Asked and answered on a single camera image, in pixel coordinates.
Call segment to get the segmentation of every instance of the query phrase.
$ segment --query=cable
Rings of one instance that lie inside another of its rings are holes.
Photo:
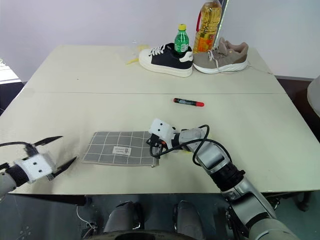
[[[196,148],[196,150],[194,151],[193,156],[192,156],[192,162],[193,162],[195,165],[200,166],[200,167],[201,167],[201,165],[199,164],[199,162],[196,161],[196,156],[197,156],[197,153],[198,153],[199,149],[200,149],[200,148],[202,147],[202,145],[205,143],[205,141],[206,141],[206,139],[207,139],[207,137],[208,137],[208,135],[209,135],[209,131],[210,131],[210,127],[209,127],[207,124],[202,125],[202,126],[200,126],[199,128],[202,129],[202,128],[204,128],[204,127],[206,127],[206,132],[205,132],[204,138],[202,139],[202,141],[200,142],[199,146]]]
[[[90,233],[91,230],[93,230],[93,228],[90,228],[90,229],[85,233],[85,235],[83,235],[83,238],[82,238],[82,239],[85,239],[86,236],[88,235],[88,233]]]
[[[258,72],[261,72],[261,73],[274,75],[272,72],[264,71],[264,70],[261,70],[261,69],[258,69],[258,68],[256,68],[256,67],[252,66],[252,65],[250,64],[250,62],[249,62],[249,61],[248,61],[248,65],[247,65],[247,67],[249,67],[249,68],[253,68],[254,70],[256,70],[256,71],[258,71]]]
[[[216,144],[216,145],[218,145],[224,152],[225,152],[225,154],[227,155],[227,157],[230,159],[230,162],[232,162],[232,159],[231,159],[231,156],[230,156],[230,154],[229,154],[229,152],[227,151],[227,149],[220,143],[220,142],[218,142],[218,141],[215,141],[215,140],[212,140],[212,139],[207,139],[207,138],[205,138],[205,139],[203,139],[203,138],[199,138],[199,139],[195,139],[195,140],[191,140],[191,141],[186,141],[186,142],[184,142],[184,143],[181,143],[181,144],[179,144],[179,145],[177,145],[177,146],[174,146],[173,148],[170,148],[170,149],[168,149],[168,150],[166,150],[166,151],[163,151],[163,152],[161,152],[161,153],[158,153],[158,154],[153,154],[153,147],[152,146],[150,146],[150,149],[149,149],[149,152],[150,152],[150,155],[152,156],[152,157],[154,157],[154,158],[158,158],[158,157],[160,157],[160,156],[162,156],[162,155],[165,155],[165,154],[168,154],[168,153],[170,153],[170,152],[172,152],[172,151],[174,151],[174,150],[180,150],[182,147],[184,147],[184,146],[186,146],[186,145],[188,145],[188,144],[193,144],[193,143],[196,143],[196,142],[202,142],[204,140],[204,142],[210,142],[210,143],[213,143],[213,144]]]
[[[90,226],[90,228],[91,228],[91,229],[94,229],[94,227],[91,225],[91,223],[90,223],[90,222],[88,222],[88,221],[84,220],[82,217],[80,217],[80,216],[79,216],[79,213],[78,213],[78,206],[76,206],[76,215],[78,216],[78,218],[79,218],[81,221],[83,221],[83,222],[87,223],[87,224]]]
[[[0,147],[3,146],[9,146],[9,145],[25,145],[25,146],[31,146],[30,143],[24,142],[24,141],[12,141],[12,142],[5,142],[5,143],[0,143]]]

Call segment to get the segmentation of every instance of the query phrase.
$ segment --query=white wall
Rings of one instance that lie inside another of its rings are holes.
[[[152,46],[187,24],[193,45],[206,0],[0,0],[0,57],[27,81],[60,44]],[[320,74],[320,1],[231,0],[221,36],[256,47],[276,75]]]
[[[27,81],[60,44],[152,46],[173,42],[178,24],[195,39],[206,0],[0,0],[0,56]]]
[[[220,36],[257,48],[275,75],[320,75],[319,0],[231,0]]]

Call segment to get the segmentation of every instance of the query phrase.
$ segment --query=cooking oil bottle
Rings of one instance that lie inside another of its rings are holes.
[[[197,33],[195,35],[193,53],[211,50],[218,31],[221,11],[221,4],[219,0],[206,2],[202,6],[196,24]]]

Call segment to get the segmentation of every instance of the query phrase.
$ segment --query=red marker cap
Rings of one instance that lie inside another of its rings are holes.
[[[203,107],[205,104],[203,102],[197,101],[195,104],[197,107]]]

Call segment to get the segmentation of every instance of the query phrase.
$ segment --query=marker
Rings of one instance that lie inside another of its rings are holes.
[[[203,107],[205,104],[200,101],[191,101],[191,100],[185,100],[181,98],[174,98],[173,101],[177,104],[186,104],[186,105],[192,105],[196,107]]]

